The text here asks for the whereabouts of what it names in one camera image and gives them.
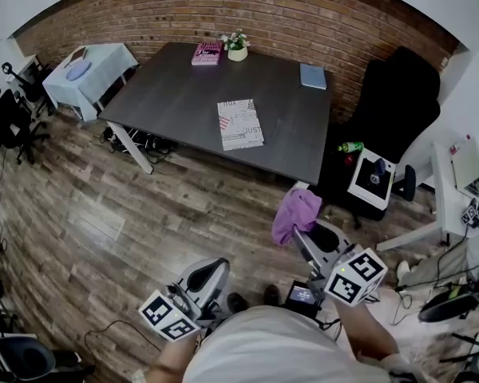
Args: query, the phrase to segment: white flower pot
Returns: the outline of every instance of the white flower pot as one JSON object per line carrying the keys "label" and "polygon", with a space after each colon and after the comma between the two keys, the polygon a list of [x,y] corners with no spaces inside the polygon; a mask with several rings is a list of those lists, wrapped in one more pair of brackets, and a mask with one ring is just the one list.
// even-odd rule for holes
{"label": "white flower pot", "polygon": [[248,55],[247,47],[243,47],[242,49],[230,49],[228,51],[228,58],[231,61],[242,61]]}

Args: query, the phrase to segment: paper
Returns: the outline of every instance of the paper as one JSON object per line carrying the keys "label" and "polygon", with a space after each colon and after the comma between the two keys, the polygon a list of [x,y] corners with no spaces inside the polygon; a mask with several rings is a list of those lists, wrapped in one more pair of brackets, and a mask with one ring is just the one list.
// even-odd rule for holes
{"label": "paper", "polygon": [[217,106],[225,151],[263,146],[263,131],[252,99],[219,102]]}

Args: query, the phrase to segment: red brick wall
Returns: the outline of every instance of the red brick wall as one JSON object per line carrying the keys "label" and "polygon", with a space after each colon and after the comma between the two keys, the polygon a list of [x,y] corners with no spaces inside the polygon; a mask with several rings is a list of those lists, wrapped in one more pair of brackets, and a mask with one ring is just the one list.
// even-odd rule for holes
{"label": "red brick wall", "polygon": [[335,120],[354,111],[369,60],[405,45],[441,69],[457,47],[400,0],[63,0],[16,38],[24,54],[52,63],[78,45],[117,41],[142,63],[167,41],[215,41],[236,28],[254,51],[333,72]]}

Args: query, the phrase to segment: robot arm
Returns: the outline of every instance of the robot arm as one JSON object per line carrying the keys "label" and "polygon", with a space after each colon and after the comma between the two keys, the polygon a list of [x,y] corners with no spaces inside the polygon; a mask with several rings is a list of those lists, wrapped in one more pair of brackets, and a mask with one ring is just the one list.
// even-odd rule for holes
{"label": "robot arm", "polygon": [[230,272],[226,259],[205,259],[183,271],[177,282],[149,297],[141,316],[162,337],[174,342],[221,319],[219,297]]}
{"label": "robot arm", "polygon": [[376,289],[387,272],[371,249],[363,250],[340,228],[321,220],[308,233],[295,227],[293,240],[312,267],[307,286],[320,306],[327,294],[348,306],[357,305]]}

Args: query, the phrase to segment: shoe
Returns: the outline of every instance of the shoe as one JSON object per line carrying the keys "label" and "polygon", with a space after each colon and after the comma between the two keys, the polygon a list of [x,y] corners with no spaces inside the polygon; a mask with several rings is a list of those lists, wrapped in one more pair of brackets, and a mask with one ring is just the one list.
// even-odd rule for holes
{"label": "shoe", "polygon": [[263,304],[269,306],[280,306],[280,291],[275,285],[268,285],[263,294]]}
{"label": "shoe", "polygon": [[248,302],[240,294],[233,292],[227,297],[227,306],[233,314],[248,309]]}
{"label": "shoe", "polygon": [[398,264],[398,268],[396,269],[396,275],[398,276],[398,283],[400,284],[402,281],[402,277],[404,274],[410,272],[410,265],[408,265],[408,261],[401,261]]}

